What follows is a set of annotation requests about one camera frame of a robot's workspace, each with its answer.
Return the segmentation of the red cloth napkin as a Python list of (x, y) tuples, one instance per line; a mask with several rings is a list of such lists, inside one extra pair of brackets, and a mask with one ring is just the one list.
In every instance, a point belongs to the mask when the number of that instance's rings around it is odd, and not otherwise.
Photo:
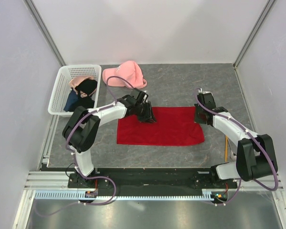
[(204, 142), (201, 126), (194, 122), (195, 107), (153, 107), (155, 123), (132, 115), (118, 120), (117, 143), (136, 146), (193, 146)]

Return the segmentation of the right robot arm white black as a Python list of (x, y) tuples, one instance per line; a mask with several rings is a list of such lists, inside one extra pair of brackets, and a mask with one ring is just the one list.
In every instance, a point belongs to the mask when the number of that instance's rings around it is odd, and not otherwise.
[(274, 191), (278, 188), (278, 166), (271, 136), (246, 128), (222, 106), (216, 106), (213, 94), (201, 88), (195, 96), (194, 121), (221, 131), (236, 146), (236, 160), (211, 167), (211, 186), (221, 187), (227, 179), (255, 181)]

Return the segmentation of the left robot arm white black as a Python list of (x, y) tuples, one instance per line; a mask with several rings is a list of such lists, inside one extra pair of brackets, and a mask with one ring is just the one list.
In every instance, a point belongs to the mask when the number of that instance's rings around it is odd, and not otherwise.
[(80, 174), (79, 183), (84, 187), (94, 185), (94, 165), (91, 158), (91, 147), (95, 142), (99, 127), (113, 120), (135, 115), (139, 122), (155, 123), (148, 94), (137, 88), (114, 102), (88, 110), (82, 106), (75, 109), (66, 124), (62, 136), (65, 148), (71, 152), (75, 170)]

